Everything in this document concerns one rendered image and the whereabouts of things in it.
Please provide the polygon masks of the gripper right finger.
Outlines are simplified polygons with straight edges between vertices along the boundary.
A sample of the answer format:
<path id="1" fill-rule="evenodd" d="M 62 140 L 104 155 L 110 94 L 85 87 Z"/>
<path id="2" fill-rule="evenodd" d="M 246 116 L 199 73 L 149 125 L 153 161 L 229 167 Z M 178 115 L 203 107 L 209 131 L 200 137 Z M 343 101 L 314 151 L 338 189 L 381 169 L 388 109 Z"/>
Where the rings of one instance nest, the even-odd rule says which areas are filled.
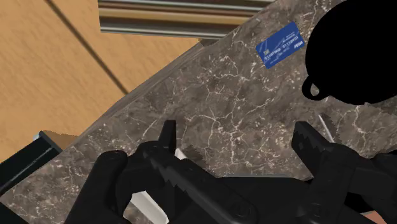
<path id="1" fill-rule="evenodd" d="M 345 204 L 360 195 L 387 224 L 397 224 L 397 150 L 365 158 L 327 141 L 307 122 L 296 122 L 292 148 L 313 175 L 297 205 L 298 224 L 375 224 Z"/>

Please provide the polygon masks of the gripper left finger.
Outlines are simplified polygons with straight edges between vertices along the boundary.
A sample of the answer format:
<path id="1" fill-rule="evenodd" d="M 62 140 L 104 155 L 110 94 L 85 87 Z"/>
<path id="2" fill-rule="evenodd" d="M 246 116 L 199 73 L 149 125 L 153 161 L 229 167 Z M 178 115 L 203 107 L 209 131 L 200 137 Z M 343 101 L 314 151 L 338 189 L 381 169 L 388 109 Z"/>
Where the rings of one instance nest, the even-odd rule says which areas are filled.
<path id="1" fill-rule="evenodd" d="M 158 140 L 141 143 L 133 154 L 101 153 L 64 224 L 131 224 L 123 213 L 132 195 L 143 191 L 169 224 L 258 224 L 252 203 L 175 152 L 176 122 L 166 120 Z"/>

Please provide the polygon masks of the white flat elongated object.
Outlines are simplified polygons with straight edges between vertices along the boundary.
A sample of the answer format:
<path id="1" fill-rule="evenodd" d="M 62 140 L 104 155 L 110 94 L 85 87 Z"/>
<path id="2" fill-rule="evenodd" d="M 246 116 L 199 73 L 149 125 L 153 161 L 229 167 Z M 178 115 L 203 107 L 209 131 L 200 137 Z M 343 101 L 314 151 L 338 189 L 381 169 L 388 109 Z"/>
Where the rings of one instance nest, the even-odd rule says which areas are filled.
<path id="1" fill-rule="evenodd" d="M 149 173 L 139 179 L 145 183 L 132 194 L 130 202 L 153 224 L 169 224 L 181 212 L 181 207 L 189 203 L 178 187 L 164 181 L 150 167 Z"/>

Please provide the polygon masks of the thin silver rod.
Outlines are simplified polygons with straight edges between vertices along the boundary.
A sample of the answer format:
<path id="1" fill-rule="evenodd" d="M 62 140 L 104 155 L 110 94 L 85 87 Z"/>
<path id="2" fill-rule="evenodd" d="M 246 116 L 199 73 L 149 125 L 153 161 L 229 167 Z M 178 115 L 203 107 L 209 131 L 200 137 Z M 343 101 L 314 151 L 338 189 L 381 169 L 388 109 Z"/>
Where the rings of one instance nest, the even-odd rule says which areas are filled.
<path id="1" fill-rule="evenodd" d="M 324 130 L 325 130 L 326 135 L 328 136 L 330 142 L 331 142 L 331 143 L 335 143 L 335 140 L 334 140 L 333 136 L 331 135 L 331 132 L 330 132 L 329 128 L 327 127 L 326 123 L 324 122 L 322 116 L 321 116 L 321 115 L 318 115 L 318 118 L 319 118 L 319 120 L 320 120 L 322 126 L 324 127 Z"/>

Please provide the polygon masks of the blue bank card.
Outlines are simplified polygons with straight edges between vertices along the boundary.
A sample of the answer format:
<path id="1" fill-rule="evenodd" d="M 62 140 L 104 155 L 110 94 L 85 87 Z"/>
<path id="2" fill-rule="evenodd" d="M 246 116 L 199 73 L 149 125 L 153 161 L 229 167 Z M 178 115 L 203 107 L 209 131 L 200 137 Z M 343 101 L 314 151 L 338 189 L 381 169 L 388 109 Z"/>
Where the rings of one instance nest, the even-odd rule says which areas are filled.
<path id="1" fill-rule="evenodd" d="M 256 45 L 255 49 L 263 64 L 270 69 L 278 62 L 305 46 L 295 22 L 288 25 Z"/>

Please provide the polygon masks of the black furniture piece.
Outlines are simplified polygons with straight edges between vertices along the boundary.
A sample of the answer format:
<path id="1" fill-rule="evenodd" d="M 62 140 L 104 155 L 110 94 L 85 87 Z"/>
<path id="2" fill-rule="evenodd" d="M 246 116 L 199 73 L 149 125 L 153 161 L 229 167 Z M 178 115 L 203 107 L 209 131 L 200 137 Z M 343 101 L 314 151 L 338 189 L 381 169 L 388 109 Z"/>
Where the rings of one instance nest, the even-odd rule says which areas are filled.
<path id="1" fill-rule="evenodd" d="M 61 152 L 62 149 L 40 131 L 33 142 L 0 163 L 0 196 Z"/>

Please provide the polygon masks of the brown grey striped furniture piece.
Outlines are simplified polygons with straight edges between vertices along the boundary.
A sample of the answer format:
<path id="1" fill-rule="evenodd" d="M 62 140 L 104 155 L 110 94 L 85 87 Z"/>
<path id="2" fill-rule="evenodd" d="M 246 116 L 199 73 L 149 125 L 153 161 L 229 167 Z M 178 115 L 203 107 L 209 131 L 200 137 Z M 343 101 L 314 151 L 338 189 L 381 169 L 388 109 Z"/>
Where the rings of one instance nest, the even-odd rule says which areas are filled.
<path id="1" fill-rule="evenodd" d="M 97 0 L 101 32 L 221 39 L 275 0 Z"/>

